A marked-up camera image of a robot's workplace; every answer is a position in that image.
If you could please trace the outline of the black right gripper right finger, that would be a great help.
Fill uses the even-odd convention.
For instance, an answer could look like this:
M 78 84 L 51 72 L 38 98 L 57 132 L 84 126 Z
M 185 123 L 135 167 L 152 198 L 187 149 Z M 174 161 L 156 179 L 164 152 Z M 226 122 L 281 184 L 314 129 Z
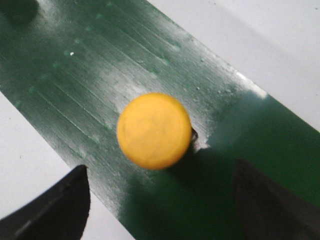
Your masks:
M 247 240 L 318 240 L 320 210 L 249 162 L 235 161 L 232 191 Z

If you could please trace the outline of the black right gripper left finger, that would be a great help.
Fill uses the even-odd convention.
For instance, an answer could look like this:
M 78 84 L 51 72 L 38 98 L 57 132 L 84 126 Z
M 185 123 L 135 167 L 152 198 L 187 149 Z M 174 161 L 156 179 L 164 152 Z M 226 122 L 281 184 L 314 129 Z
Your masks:
M 0 221 L 2 240 L 79 240 L 91 205 L 87 167 L 78 165 L 43 194 Z

